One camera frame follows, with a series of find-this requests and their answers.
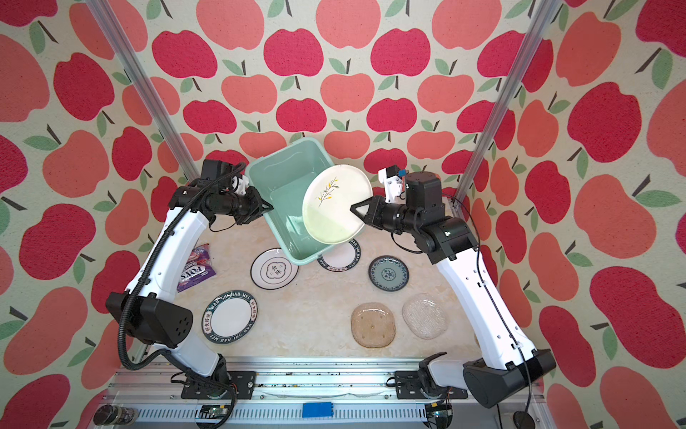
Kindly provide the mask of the mint green plastic bin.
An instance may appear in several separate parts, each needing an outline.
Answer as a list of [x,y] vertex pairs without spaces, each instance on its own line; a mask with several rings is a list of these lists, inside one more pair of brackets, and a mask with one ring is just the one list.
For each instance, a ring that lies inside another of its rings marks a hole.
[[303,221],[305,193],[319,173],[334,166],[323,145],[299,139],[287,148],[250,163],[246,176],[273,209],[264,214],[280,248],[297,266],[310,264],[330,246],[313,239]]

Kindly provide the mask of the cream plate with flower sprig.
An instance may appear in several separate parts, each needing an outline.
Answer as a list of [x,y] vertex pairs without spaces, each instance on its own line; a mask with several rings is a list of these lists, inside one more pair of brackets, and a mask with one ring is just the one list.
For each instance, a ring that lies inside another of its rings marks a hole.
[[350,207],[371,196],[371,182],[360,169],[348,164],[327,168],[310,183],[303,199],[307,233],[327,245],[350,241],[364,228]]

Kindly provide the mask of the white plate dark lettered rim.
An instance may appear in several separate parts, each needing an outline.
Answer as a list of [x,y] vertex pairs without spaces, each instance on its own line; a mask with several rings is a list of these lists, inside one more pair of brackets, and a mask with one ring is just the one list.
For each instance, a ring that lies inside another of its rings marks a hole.
[[318,257],[318,264],[332,273],[344,273],[354,268],[360,261],[362,251],[356,240],[342,243]]

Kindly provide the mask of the white plate teal cloud outline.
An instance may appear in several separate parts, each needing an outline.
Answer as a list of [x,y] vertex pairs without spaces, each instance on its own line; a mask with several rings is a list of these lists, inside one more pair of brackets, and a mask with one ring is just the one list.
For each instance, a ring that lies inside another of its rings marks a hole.
[[294,265],[281,248],[261,253],[252,263],[250,277],[259,289],[276,291],[291,284],[298,275]]

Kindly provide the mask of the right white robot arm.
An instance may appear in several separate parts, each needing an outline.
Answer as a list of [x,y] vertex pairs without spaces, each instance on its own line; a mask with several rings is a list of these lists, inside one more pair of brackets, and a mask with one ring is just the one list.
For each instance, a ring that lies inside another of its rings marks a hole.
[[461,362],[442,354],[428,359],[431,384],[469,391],[491,409],[556,368],[551,350],[539,350],[523,332],[495,287],[481,246],[467,223],[446,216],[444,204],[409,207],[374,196],[350,207],[366,225],[409,233],[448,281],[480,344],[480,359]]

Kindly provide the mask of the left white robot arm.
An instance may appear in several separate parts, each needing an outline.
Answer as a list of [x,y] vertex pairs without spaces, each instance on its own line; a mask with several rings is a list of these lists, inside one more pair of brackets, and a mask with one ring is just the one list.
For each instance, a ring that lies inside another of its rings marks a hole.
[[182,272],[198,239],[217,216],[236,225],[272,210],[247,178],[195,180],[171,197],[164,228],[141,270],[105,306],[118,322],[117,351],[128,370],[141,370],[162,356],[188,380],[219,399],[234,388],[224,358],[193,334],[193,314],[175,304]]

